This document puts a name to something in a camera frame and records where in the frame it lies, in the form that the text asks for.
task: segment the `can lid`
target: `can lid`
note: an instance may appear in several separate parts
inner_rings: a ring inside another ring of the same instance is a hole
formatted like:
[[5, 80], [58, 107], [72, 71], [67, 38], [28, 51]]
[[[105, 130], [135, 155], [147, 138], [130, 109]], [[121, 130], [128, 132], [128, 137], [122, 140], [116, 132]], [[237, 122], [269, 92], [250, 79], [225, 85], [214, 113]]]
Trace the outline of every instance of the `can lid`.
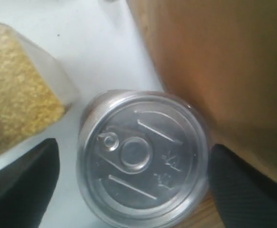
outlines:
[[130, 91], [112, 99], [94, 107], [79, 136], [81, 193], [114, 227], [170, 227], [208, 189], [209, 147], [201, 119], [163, 93]]

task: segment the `white surface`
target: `white surface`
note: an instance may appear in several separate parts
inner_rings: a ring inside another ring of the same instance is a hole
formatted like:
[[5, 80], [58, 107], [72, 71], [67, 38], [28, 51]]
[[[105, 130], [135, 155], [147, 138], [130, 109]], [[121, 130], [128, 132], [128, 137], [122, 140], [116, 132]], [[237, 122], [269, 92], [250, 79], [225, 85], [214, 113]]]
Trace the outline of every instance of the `white surface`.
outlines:
[[[63, 120], [24, 143], [55, 137], [60, 149], [60, 177], [40, 228], [108, 227], [92, 215], [77, 187], [81, 111], [109, 89], [162, 90], [125, 0], [0, 0], [0, 22], [57, 58], [82, 96]], [[18, 155], [24, 152], [22, 146]], [[0, 164], [5, 159], [9, 155], [1, 157]]]

